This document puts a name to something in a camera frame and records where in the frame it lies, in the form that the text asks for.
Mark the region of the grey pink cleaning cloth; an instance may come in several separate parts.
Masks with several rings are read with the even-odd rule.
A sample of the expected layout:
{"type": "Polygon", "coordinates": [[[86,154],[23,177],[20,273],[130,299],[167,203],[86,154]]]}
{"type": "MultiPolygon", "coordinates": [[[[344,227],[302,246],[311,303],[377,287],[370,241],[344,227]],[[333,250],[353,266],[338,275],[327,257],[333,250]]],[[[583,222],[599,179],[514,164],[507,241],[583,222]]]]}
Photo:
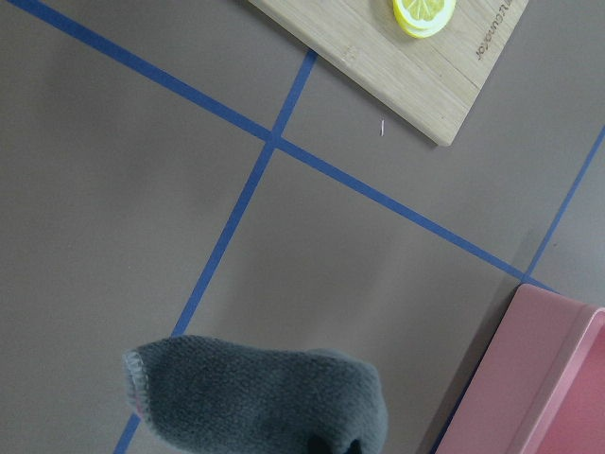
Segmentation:
{"type": "Polygon", "coordinates": [[[185,453],[379,453],[377,370],[336,350],[266,350],[202,336],[127,351],[128,401],[185,453]]]}

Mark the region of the bamboo cutting board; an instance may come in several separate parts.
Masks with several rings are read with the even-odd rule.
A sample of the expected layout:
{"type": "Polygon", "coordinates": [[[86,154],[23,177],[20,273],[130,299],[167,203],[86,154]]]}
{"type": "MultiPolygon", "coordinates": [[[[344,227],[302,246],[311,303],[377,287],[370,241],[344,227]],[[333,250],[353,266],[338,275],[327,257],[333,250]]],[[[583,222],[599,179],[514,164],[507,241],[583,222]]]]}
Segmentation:
{"type": "Polygon", "coordinates": [[[436,35],[413,38],[390,1],[256,1],[439,146],[454,142],[524,13],[525,1],[459,1],[436,35]]]}

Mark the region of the yellow lemon slice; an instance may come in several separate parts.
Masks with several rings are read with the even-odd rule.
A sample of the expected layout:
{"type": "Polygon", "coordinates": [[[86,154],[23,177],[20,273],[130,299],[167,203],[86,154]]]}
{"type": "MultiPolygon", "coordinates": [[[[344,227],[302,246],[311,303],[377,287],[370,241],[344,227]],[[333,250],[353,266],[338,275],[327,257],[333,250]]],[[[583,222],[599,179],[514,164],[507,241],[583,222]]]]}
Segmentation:
{"type": "Polygon", "coordinates": [[[393,0],[393,14],[409,36],[424,39],[439,33],[451,20],[456,0],[393,0]]]}

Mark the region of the pink plastic bin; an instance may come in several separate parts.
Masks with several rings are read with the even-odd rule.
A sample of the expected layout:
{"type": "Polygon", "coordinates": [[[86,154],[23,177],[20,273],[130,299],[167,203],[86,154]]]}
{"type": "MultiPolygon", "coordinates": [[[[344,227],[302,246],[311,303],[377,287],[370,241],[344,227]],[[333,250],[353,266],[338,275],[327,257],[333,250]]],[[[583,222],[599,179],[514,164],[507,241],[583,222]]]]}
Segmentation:
{"type": "Polygon", "coordinates": [[[521,285],[435,450],[603,452],[603,308],[521,285]]]}

